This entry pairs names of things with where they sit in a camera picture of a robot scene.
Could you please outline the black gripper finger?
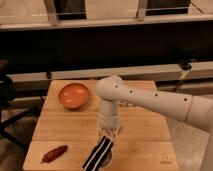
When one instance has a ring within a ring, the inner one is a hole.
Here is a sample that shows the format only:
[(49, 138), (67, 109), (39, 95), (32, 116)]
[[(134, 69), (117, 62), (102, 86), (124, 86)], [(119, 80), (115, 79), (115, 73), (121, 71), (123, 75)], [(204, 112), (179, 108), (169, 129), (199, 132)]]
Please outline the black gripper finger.
[(83, 164), (83, 169), (85, 171), (96, 171), (98, 164), (103, 157), (104, 151), (107, 147), (107, 137), (103, 136), (102, 139), (99, 141), (97, 146), (92, 150), (89, 157)]
[(97, 151), (94, 153), (91, 163), (91, 171), (97, 171), (101, 162), (104, 160), (104, 157), (111, 150), (113, 142), (110, 139), (105, 139)]

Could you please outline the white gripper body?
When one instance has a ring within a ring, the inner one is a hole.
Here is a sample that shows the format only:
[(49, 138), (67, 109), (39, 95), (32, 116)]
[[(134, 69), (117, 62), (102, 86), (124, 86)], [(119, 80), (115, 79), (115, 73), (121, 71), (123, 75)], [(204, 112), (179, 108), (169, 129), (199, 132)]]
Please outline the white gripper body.
[(118, 116), (100, 115), (98, 117), (97, 127), (99, 139), (106, 136), (113, 143), (116, 142), (120, 130), (120, 120)]

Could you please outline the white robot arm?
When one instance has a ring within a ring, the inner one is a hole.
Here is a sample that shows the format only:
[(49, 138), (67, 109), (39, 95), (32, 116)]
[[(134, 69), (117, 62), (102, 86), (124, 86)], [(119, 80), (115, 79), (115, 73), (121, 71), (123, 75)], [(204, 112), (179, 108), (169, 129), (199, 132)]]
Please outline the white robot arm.
[(200, 96), (157, 90), (131, 88), (119, 76), (99, 80), (96, 93), (100, 97), (98, 126), (101, 138), (84, 162), (84, 171), (98, 171), (114, 145), (120, 128), (118, 101), (125, 101), (168, 116), (209, 133), (200, 171), (213, 171), (213, 100)]

